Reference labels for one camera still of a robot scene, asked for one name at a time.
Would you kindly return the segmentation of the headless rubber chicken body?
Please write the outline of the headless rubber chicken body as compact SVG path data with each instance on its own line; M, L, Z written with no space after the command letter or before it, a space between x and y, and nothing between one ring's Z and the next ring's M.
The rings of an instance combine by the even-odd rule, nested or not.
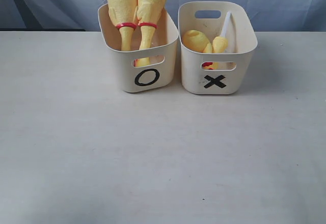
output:
M182 36L182 42L188 49L199 53L212 53L212 44L203 32L189 30Z

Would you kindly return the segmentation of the chicken head with white tube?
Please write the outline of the chicken head with white tube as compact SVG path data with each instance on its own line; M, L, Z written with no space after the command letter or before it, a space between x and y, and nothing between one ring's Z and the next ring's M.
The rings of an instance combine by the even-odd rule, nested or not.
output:
M226 38L226 32L230 23L231 12L228 11L222 26L222 30L219 36L215 37L212 41L213 53L223 53L228 47L228 39ZM202 64L204 70L217 70L222 67L219 62L205 62Z

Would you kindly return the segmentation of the cream bin marked O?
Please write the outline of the cream bin marked O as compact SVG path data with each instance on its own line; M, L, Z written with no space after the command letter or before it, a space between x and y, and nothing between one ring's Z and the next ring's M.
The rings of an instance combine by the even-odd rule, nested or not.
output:
M121 51L121 35L109 18L107 4L98 9L98 21L106 57L121 90L137 93L164 87L173 80L179 34L166 9L162 10L151 48L144 50L139 49L142 35L138 27L133 32L131 51Z

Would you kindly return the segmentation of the cream bin marked X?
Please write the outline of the cream bin marked X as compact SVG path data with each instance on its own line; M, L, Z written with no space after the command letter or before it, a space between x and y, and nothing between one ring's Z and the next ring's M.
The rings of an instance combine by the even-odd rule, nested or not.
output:
M183 87L200 95L236 92L258 45L244 8L232 2L188 2L179 7L178 29ZM183 39L190 30L202 32L210 41L225 37L228 46L221 53L191 50Z

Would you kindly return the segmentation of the whole rubber chicken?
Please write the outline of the whole rubber chicken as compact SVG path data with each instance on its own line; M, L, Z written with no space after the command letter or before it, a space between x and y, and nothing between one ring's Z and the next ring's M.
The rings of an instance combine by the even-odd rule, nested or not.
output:
M138 0L107 0L108 15L121 35L121 50L130 51L134 30L137 28Z
M166 0L138 0L137 19L142 34L140 50L150 48L165 3Z

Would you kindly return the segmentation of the whole rubber chicken front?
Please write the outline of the whole rubber chicken front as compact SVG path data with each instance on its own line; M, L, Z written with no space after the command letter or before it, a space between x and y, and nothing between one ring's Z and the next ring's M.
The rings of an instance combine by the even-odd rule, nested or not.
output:
M142 34L140 50L150 48L165 3L166 0L138 0L137 19Z

